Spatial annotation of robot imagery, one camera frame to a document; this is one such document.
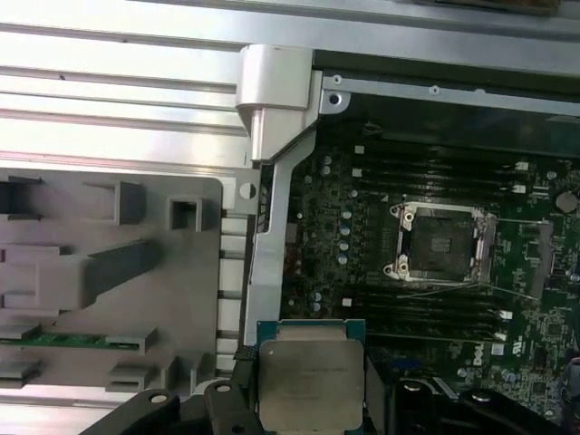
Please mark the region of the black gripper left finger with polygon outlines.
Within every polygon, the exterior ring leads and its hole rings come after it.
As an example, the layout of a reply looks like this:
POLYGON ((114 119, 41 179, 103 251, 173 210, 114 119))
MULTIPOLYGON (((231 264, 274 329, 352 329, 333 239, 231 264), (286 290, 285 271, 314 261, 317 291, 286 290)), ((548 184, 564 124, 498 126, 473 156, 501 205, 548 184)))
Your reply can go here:
POLYGON ((242 346, 227 380, 209 384, 201 395, 183 401, 167 390, 148 390, 112 414, 114 434, 260 434, 256 415, 258 357, 255 346, 242 346))

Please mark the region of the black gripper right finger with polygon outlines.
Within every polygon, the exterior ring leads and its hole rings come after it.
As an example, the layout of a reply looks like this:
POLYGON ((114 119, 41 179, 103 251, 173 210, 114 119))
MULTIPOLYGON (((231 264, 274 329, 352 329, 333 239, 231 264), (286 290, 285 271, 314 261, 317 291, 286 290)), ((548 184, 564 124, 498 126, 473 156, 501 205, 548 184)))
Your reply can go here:
POLYGON ((365 363, 365 400, 378 434, 563 434, 507 396, 489 389, 433 392, 434 381, 402 378, 384 362, 365 363))

